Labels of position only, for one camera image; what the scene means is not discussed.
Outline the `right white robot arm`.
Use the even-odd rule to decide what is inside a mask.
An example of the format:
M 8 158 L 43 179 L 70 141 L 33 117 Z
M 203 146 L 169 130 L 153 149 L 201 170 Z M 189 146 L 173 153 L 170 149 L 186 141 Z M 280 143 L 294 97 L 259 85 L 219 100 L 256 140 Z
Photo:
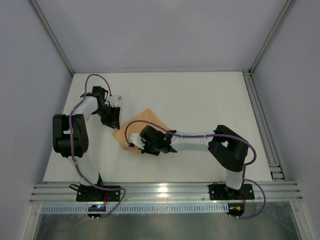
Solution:
M 225 125 L 213 131 L 186 133 L 170 130 L 163 133 L 147 125 L 139 134 L 143 153 L 178 153 L 182 151 L 209 152 L 226 169 L 224 190 L 230 198 L 242 194 L 243 171 L 248 154 L 248 142 Z

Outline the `peach satin cloth napkin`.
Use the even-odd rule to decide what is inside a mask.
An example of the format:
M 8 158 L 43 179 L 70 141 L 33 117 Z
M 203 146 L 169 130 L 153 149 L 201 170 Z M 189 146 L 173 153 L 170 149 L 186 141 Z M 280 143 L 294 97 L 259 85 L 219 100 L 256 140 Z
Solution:
M 129 125 L 129 123 L 136 121 L 136 120 L 142 120 L 142 121 L 147 121 L 153 124 L 156 124 L 166 130 L 171 130 L 167 125 L 165 125 L 154 113 L 152 110 L 150 110 L 149 108 L 146 108 L 144 111 L 142 111 L 140 114 L 138 114 L 136 117 L 132 118 L 131 120 L 127 121 L 125 124 L 120 126 L 120 129 L 115 129 L 113 131 L 113 137 L 117 140 L 117 142 L 119 143 L 119 145 L 126 150 L 127 152 L 131 153 L 131 154 L 141 154 L 141 150 L 134 146 L 134 147 L 129 147 L 129 144 L 126 141 L 125 138 L 125 129 L 126 127 Z M 135 122 L 132 123 L 126 132 L 127 138 L 128 140 L 130 139 L 130 135 L 132 133 L 140 133 L 144 127 L 146 127 L 147 125 L 152 126 L 153 128 L 155 128 L 157 131 L 161 131 L 162 133 L 165 133 L 163 130 L 161 130 L 160 128 L 157 128 L 156 126 L 151 125 L 150 123 L 145 123 L 145 122 Z

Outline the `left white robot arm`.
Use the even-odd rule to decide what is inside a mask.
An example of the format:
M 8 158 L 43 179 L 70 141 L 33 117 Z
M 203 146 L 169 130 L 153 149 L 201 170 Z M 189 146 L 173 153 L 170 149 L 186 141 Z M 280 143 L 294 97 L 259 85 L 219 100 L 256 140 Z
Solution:
M 98 115 L 100 122 L 112 129 L 120 127 L 121 96 L 112 95 L 101 86 L 84 93 L 69 115 L 56 114 L 52 119 L 53 150 L 67 158 L 77 171 L 79 184 L 71 184 L 77 202 L 119 202 L 120 187 L 105 186 L 88 155 L 89 137 L 86 121 Z

